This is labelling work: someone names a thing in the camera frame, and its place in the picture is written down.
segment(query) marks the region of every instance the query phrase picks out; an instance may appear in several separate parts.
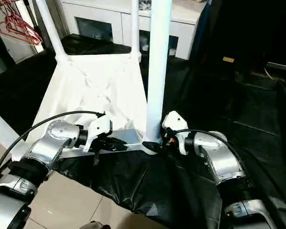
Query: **white pole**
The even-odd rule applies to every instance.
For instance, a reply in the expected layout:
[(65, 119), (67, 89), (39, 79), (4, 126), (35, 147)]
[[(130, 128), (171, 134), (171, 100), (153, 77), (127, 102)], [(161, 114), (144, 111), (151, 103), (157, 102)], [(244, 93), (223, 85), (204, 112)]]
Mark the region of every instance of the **white pole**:
[(50, 11), (48, 9), (47, 3), (45, 2), (45, 0), (36, 0), (36, 3), (40, 11), (40, 14), (42, 16), (44, 25), (46, 26), (46, 29), (49, 34), (53, 48), (55, 50), (56, 59), (66, 58), (67, 54), (65, 53), (63, 46), (61, 44), (61, 40), (57, 33), (57, 30), (53, 22), (53, 19), (51, 17)]
[[(0, 116), (0, 144), (7, 149), (18, 137), (19, 135)], [(20, 160), (27, 149), (25, 142), (21, 140), (10, 152), (13, 160)]]
[(141, 62), (139, 44), (139, 0), (132, 0), (132, 51), (131, 54)]
[(152, 1), (145, 141), (160, 142), (172, 0)]

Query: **black cable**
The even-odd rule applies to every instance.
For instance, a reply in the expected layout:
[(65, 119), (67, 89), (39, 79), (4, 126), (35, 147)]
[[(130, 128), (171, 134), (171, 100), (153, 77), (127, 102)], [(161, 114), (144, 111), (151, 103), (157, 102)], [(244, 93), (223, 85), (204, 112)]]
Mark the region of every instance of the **black cable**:
[[(210, 135), (220, 141), (222, 141), (223, 143), (226, 144), (226, 146), (229, 148), (229, 150), (231, 150), (231, 152), (237, 157), (238, 160), (240, 160), (240, 156), (237, 153), (237, 151), (227, 142), (225, 141), (223, 138), (221, 138), (220, 136), (204, 131), (204, 130), (195, 130), (195, 129), (184, 129), (184, 130), (176, 130), (176, 131), (172, 131), (172, 133), (175, 135), (177, 133), (182, 133), (182, 132), (194, 132), (194, 133), (203, 133), (206, 135)], [(263, 164), (257, 159), (257, 157), (255, 157), (250, 151), (245, 150), (247, 155), (249, 155), (257, 164), (258, 166), (262, 169), (262, 171), (266, 174), (266, 176), (269, 178), (270, 182), (272, 183), (272, 185), (274, 186), (274, 188), (276, 189), (276, 191), (278, 192), (278, 194), (281, 196), (281, 198), (284, 200), (284, 202), (286, 203), (286, 197), (282, 191), (282, 189), (279, 187), (279, 185), (276, 183), (276, 181), (273, 179), (273, 177), (270, 175), (270, 173), (267, 171), (267, 169), (263, 166)]]
[(98, 118), (103, 116), (104, 114), (98, 113), (98, 112), (93, 112), (93, 111), (71, 111), (71, 112), (65, 112), (62, 114), (58, 114), (55, 115), (53, 117), (47, 118), (43, 121), (41, 121), (40, 123), (37, 123), (36, 125), (32, 126), (30, 129), (28, 129), (27, 131), (25, 131), (22, 135), (20, 135), (11, 145), (10, 147), (4, 152), (3, 156), (0, 158), (0, 166), (2, 165), (4, 159), (7, 157), (7, 155), (9, 154), (9, 152), (15, 147), (15, 145), (22, 140), (23, 138), (25, 138), (32, 130), (36, 129), (37, 127), (41, 126), (42, 124), (47, 123), (48, 121), (51, 121), (55, 118), (59, 118), (62, 116), (66, 116), (66, 115), (72, 115), (72, 114), (93, 114), (96, 115)]

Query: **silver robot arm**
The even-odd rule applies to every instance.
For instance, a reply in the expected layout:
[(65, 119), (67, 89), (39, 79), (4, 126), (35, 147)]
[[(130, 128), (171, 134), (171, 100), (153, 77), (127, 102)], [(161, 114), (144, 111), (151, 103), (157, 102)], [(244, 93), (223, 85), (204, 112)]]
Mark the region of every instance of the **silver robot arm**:
[[(173, 131), (187, 129), (187, 122), (176, 112), (170, 112), (162, 123), (164, 129)], [(212, 131), (227, 141), (222, 133)], [(219, 139), (204, 133), (196, 133), (194, 138), (189, 137), (189, 132), (177, 133), (179, 151), (183, 155), (195, 152), (203, 157), (213, 175), (215, 184), (223, 199), (224, 213), (228, 218), (236, 219), (241, 224), (231, 228), (246, 229), (276, 229), (269, 212), (263, 202), (252, 191), (252, 185), (246, 177), (238, 159), (230, 151), (225, 143)], [(246, 224), (246, 218), (254, 215), (262, 216), (263, 222), (250, 222)]]
[(29, 204), (64, 148), (81, 147), (84, 151), (98, 135), (111, 131), (112, 124), (106, 115), (94, 120), (89, 131), (63, 120), (50, 123), (45, 135), (19, 162), (13, 162), (9, 174), (0, 179), (0, 229), (22, 229), (25, 226), (31, 213)]

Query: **shelf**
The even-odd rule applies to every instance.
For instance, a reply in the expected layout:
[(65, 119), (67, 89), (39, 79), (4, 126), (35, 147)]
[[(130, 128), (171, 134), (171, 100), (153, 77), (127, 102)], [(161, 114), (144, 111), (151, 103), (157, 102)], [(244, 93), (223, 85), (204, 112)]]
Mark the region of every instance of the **shelf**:
[[(62, 0), (63, 3), (81, 5), (122, 13), (131, 13), (131, 0)], [(172, 20), (195, 25), (206, 2), (194, 0), (173, 0)], [(150, 17), (150, 10), (139, 11), (140, 16)]]

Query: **tiled floor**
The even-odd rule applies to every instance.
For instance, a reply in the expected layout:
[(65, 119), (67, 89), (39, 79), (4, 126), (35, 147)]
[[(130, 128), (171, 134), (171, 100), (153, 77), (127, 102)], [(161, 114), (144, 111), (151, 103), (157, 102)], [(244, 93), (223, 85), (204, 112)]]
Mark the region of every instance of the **tiled floor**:
[[(3, 152), (0, 145), (0, 157)], [(165, 228), (56, 172), (41, 185), (30, 207), (32, 213), (25, 229), (79, 229), (92, 220), (112, 229)]]

